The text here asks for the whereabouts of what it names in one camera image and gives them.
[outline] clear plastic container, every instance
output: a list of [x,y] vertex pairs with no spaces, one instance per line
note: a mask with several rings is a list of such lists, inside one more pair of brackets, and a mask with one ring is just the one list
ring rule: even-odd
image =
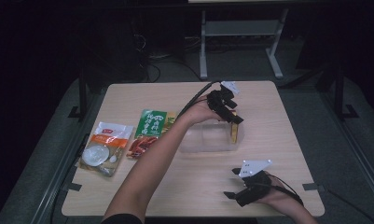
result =
[[190,127],[179,149],[182,152],[236,150],[243,138],[242,123],[238,127],[236,143],[232,143],[230,132],[230,123],[209,119]]

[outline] gray floor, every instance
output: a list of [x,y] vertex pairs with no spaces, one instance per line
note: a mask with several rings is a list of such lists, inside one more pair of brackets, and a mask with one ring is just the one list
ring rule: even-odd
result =
[[[238,47],[224,53],[208,54],[209,80],[271,80],[276,85],[283,85],[306,72],[295,69],[302,44],[303,40],[283,40],[280,43],[276,55],[284,72],[281,80],[276,79],[271,71],[264,51],[265,42],[253,42],[248,48]],[[199,71],[197,51],[186,55],[185,64],[190,68],[181,63],[171,63],[175,61],[175,58],[166,58],[153,63],[160,69],[157,82],[199,81],[191,71]],[[158,75],[158,70],[152,66],[148,67],[148,71],[151,79]],[[330,108],[333,94],[331,91],[327,94],[316,91],[314,84],[317,78],[313,77],[292,90],[279,90],[312,177],[315,183],[338,193],[374,217],[372,186],[344,132],[345,128],[350,130],[374,169],[374,111],[359,88],[346,79],[344,103],[353,105],[360,118],[339,122]],[[51,197],[50,193],[57,192],[56,183],[62,183],[63,176],[56,175],[57,172],[67,173],[64,182],[69,183],[75,168],[67,170],[67,167],[74,158],[69,158],[66,164],[59,164],[59,161],[64,155],[74,156],[84,135],[92,128],[104,94],[105,91],[102,94],[89,93],[89,115],[79,122],[78,119],[67,118],[72,107],[78,105],[77,80],[70,87],[0,214],[0,223],[100,222],[100,217],[64,217],[61,207],[66,191],[60,190],[57,197]],[[326,208],[326,213],[318,217],[320,223],[371,223],[328,192],[320,192],[320,195]],[[248,219],[233,222],[249,223]],[[258,222],[292,223],[287,217],[259,218]]]

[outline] hand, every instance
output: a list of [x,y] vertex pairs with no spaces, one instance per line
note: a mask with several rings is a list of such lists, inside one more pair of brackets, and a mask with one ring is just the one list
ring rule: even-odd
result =
[[181,115],[180,119],[186,119],[189,126],[203,122],[207,119],[223,120],[221,117],[219,117],[219,115],[209,108],[207,105],[206,95],[198,98],[195,104],[183,115]]
[[[270,176],[270,179],[273,186],[280,186],[284,188],[283,183],[280,182],[277,178]],[[305,207],[303,207],[295,199],[291,198],[291,196],[284,194],[276,189],[270,189],[269,194],[257,200],[256,202],[270,205],[278,212],[291,217],[295,221],[295,223],[317,223],[317,221]]]

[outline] snack bag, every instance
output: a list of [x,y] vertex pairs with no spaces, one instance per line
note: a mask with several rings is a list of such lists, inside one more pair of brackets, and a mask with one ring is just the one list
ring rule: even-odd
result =
[[79,167],[112,176],[132,131],[132,126],[100,122],[82,153]]
[[175,112],[143,110],[127,157],[138,159],[163,133],[169,130],[175,118]]

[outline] black cable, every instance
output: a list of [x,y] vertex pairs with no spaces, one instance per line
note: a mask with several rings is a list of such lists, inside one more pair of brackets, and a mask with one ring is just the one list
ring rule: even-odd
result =
[[220,80],[217,80],[217,81],[212,81],[210,83],[208,83],[203,89],[201,89],[198,93],[196,93],[196,95],[187,103],[187,105],[181,110],[181,112],[178,114],[178,118],[183,115],[188,109],[190,109],[196,102],[196,100],[201,97],[201,95],[207,91],[211,86],[213,86],[213,84],[215,84],[216,82],[221,82]]
[[199,81],[202,81],[201,77],[189,65],[187,65],[186,63],[181,63],[181,62],[177,62],[177,61],[172,61],[172,62],[155,62],[155,63],[179,63],[179,64],[187,67],[190,71],[192,71],[192,73],[195,75],[195,77],[198,78]]
[[158,70],[158,76],[153,81],[151,81],[151,77],[149,76],[149,73],[146,74],[148,81],[152,82],[152,83],[157,82],[159,80],[159,78],[160,78],[160,75],[161,75],[160,69],[157,66],[155,66],[154,64],[152,64],[152,63],[149,63],[148,65],[152,66],[152,67],[154,67],[154,68],[156,68]]
[[354,204],[350,203],[349,201],[343,199],[342,197],[340,197],[340,195],[338,195],[337,193],[335,193],[334,191],[330,190],[330,189],[326,189],[326,191],[330,194],[332,194],[333,196],[335,196],[336,198],[338,198],[339,200],[341,200],[342,202],[344,203],[347,203],[348,205],[350,205],[353,209],[357,210],[358,212],[360,212],[362,215],[364,215],[367,219],[369,219],[372,223],[374,223],[374,219],[373,217],[371,217],[370,215],[368,215],[366,212],[364,212],[362,209],[358,208],[357,206],[355,206]]
[[283,181],[283,180],[280,179],[279,177],[277,177],[277,176],[275,176],[275,175],[268,175],[268,176],[272,176],[272,177],[274,177],[274,178],[280,180],[280,181],[281,181],[283,184],[285,184],[289,189],[291,189],[292,191],[294,191],[294,190],[291,188],[291,186],[289,186],[287,183],[285,183],[285,181]]

